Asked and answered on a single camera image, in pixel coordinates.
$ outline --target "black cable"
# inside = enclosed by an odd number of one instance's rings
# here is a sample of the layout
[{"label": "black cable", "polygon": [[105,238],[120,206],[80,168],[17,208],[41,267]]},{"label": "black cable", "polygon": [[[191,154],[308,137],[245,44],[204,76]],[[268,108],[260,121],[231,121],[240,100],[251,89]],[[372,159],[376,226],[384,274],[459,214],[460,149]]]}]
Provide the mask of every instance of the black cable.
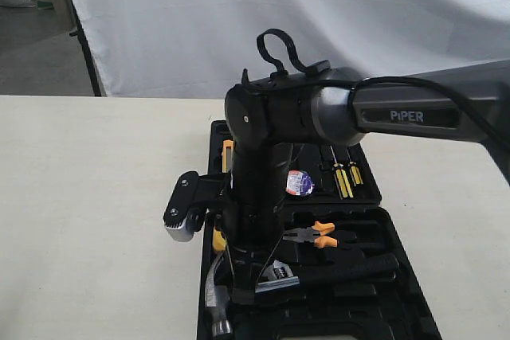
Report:
[{"label": "black cable", "polygon": [[417,77],[384,76],[358,81],[352,87],[351,95],[354,97],[356,91],[359,89],[369,88],[370,86],[377,84],[417,86],[421,88],[432,89],[435,92],[441,93],[443,96],[452,100],[453,103],[457,105],[459,110],[464,112],[480,128],[480,130],[482,130],[492,141],[499,145],[501,149],[510,153],[510,142],[504,139],[502,135],[500,135],[499,132],[494,129],[494,127],[492,127],[492,125],[487,122],[487,120],[473,107],[473,105],[469,102],[469,99],[461,93],[431,80],[418,79]]}]

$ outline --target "hammer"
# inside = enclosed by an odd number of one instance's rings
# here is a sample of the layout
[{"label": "hammer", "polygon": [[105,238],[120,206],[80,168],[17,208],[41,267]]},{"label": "hammer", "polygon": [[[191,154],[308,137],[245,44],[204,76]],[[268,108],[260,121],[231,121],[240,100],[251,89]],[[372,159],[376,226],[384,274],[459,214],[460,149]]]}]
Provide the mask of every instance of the hammer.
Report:
[{"label": "hammer", "polygon": [[226,306],[230,300],[229,292],[226,286],[214,285],[214,274],[222,261],[223,252],[220,252],[210,265],[210,269],[207,272],[204,294],[206,296],[206,309],[213,317],[213,338],[216,338],[217,340],[220,338],[230,338],[233,335],[232,325],[226,317]]}]

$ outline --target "open tool case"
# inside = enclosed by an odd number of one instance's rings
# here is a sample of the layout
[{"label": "open tool case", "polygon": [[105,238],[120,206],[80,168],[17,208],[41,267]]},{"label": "open tool case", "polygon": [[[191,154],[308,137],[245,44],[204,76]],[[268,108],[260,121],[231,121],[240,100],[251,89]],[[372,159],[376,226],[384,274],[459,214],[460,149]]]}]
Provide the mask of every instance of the open tool case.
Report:
[{"label": "open tool case", "polygon": [[[230,139],[225,121],[211,127],[209,173],[222,172],[222,143]],[[340,162],[348,161],[345,147],[335,147]],[[345,268],[370,256],[393,253],[396,272],[370,279],[265,294],[257,306],[230,303],[227,316],[236,339],[306,338],[350,335],[358,340],[437,340],[441,335],[388,212],[379,207],[381,194],[361,146],[351,148],[363,176],[354,198],[339,198],[332,173],[330,148],[304,146],[292,169],[310,173],[316,184],[312,195],[288,196],[285,228],[307,227],[315,221],[335,222],[330,234],[337,248],[318,249],[309,243],[281,241],[277,259],[297,267],[321,270]],[[204,309],[204,283],[211,262],[213,226],[204,226],[197,340],[211,339],[211,317]]]}]

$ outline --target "screwdriver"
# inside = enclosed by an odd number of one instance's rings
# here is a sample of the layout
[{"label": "screwdriver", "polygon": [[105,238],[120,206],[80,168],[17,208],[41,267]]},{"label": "screwdriver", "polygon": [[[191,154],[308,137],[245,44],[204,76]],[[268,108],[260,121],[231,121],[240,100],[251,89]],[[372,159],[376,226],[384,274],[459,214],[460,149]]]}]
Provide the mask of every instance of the screwdriver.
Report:
[{"label": "screwdriver", "polygon": [[361,172],[359,171],[356,162],[352,161],[351,152],[349,151],[349,148],[347,148],[347,156],[349,157],[349,172],[351,173],[354,186],[362,185],[363,178],[361,178]]},{"label": "screwdriver", "polygon": [[347,178],[347,172],[343,168],[343,165],[336,159],[335,149],[333,149],[333,147],[330,148],[333,154],[333,170],[335,171],[335,182],[340,198],[354,198],[351,183],[349,182],[349,178]]}]

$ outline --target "orange handle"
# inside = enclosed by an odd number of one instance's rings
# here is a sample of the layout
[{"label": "orange handle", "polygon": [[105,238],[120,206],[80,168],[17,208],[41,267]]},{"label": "orange handle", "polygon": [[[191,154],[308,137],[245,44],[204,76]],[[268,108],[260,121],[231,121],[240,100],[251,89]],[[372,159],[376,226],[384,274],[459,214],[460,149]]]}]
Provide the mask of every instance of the orange handle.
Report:
[{"label": "orange handle", "polygon": [[338,241],[335,238],[331,238],[330,236],[321,236],[315,241],[315,246],[317,248],[336,247],[337,245]]},{"label": "orange handle", "polygon": [[332,233],[333,231],[335,231],[335,224],[334,223],[320,223],[319,221],[316,221],[316,223],[312,226],[312,229],[320,232],[320,235],[328,235],[329,233]]}]

